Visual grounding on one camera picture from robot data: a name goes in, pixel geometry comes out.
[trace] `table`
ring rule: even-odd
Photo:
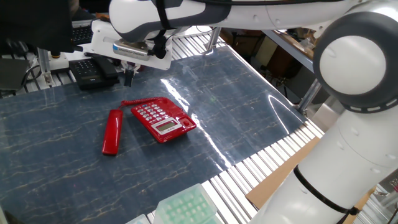
[[[116,157],[101,154],[121,100],[166,96],[197,123],[157,143],[128,109]],[[126,223],[295,131],[305,118],[229,47],[148,68],[132,88],[75,83],[0,100],[0,204],[25,223]]]

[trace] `red handset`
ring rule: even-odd
[[[137,105],[131,112],[160,143],[166,142],[194,129],[197,125],[181,108],[165,97],[122,101],[117,110],[109,112],[102,153],[116,155],[122,129],[122,106]]]
[[[115,156],[118,153],[120,133],[122,131],[123,111],[111,110],[106,123],[102,153]]]

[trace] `black cable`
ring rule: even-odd
[[[199,29],[198,26],[195,26],[195,27],[197,27],[197,30],[198,30],[199,32],[201,32],[201,33],[211,32],[211,31],[213,31],[213,30],[215,29],[215,27],[213,27],[213,28],[212,28],[211,30],[209,30],[209,31],[201,31],[201,30]]]
[[[166,41],[165,41],[165,43],[164,44],[166,44],[167,43],[167,41],[170,39],[170,37],[172,37],[172,36],[174,36],[175,34],[172,34],[172,35],[170,35],[167,39],[166,39]]]
[[[305,4],[315,2],[340,2],[344,0],[285,0],[285,1],[217,1],[217,0],[193,0],[207,4],[224,6],[282,6],[289,4]]]
[[[398,212],[398,208],[396,208],[394,214],[392,214],[392,217],[390,218],[390,220],[388,221],[387,224],[390,224],[390,223],[392,222],[392,220],[394,219],[394,217],[397,215],[397,212]]]

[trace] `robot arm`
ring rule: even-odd
[[[152,1],[113,0],[112,25],[93,23],[93,50],[168,69],[172,51],[165,36],[182,27],[321,29],[313,59],[315,75],[347,111],[251,223],[337,223],[369,189],[398,168],[398,2],[229,6],[198,1],[165,2],[169,25],[177,28],[165,30]],[[156,38],[164,41],[163,59],[148,54],[157,45]]]
[[[160,16],[157,1],[161,0],[111,1],[112,24],[94,21],[92,25],[94,53],[165,70],[170,67],[172,54],[168,37],[187,27],[211,25],[267,30],[311,26],[318,29],[322,23],[341,17],[358,3],[358,0],[289,0],[282,1],[286,4],[265,1],[263,6],[232,6],[214,4],[212,0],[164,0],[166,16]],[[293,4],[303,1],[310,3]]]

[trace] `cable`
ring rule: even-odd
[[[217,0],[193,0],[214,5],[223,6],[282,6],[289,4],[304,4],[315,2],[340,2],[344,0],[285,0],[285,1],[217,1]]]
[[[120,106],[118,109],[122,108],[123,106],[132,106],[136,105],[139,103],[146,103],[154,100],[161,100],[161,99],[166,99],[166,97],[152,97],[152,98],[144,98],[144,99],[139,99],[139,100],[123,100],[120,103]]]
[[[165,41],[165,43],[170,39],[170,37],[172,37],[172,36],[174,36],[175,34],[172,34],[172,35],[170,35],[167,39],[166,39],[166,41]]]
[[[202,31],[202,30],[200,30],[199,29],[199,27],[198,26],[195,26],[196,28],[197,28],[197,30],[199,31],[199,32],[201,32],[201,33],[207,33],[207,32],[211,32],[211,31],[213,31],[214,29],[215,29],[215,27],[213,27],[211,30],[209,30],[209,31]]]
[[[41,70],[38,72],[38,74],[37,74],[36,77],[35,77],[35,75],[34,75],[34,73],[33,73],[33,69],[35,69],[35,68],[37,68],[37,67],[39,67],[39,66],[40,66],[40,65],[33,66],[33,67],[31,67],[30,69],[28,69],[28,70],[26,71],[25,76],[26,76],[26,80],[27,80],[27,81],[35,80],[35,79],[37,79],[39,76],[41,76],[41,74],[42,74],[42,71],[41,71]],[[31,73],[31,74],[32,74],[32,77],[33,77],[33,78],[31,78],[30,80],[27,79],[27,77],[29,76],[29,73]]]
[[[392,214],[392,217],[390,218],[390,220],[388,221],[387,224],[390,224],[390,223],[392,222],[392,220],[394,219],[394,217],[397,215],[397,212],[398,212],[398,208],[396,208],[394,214]]]

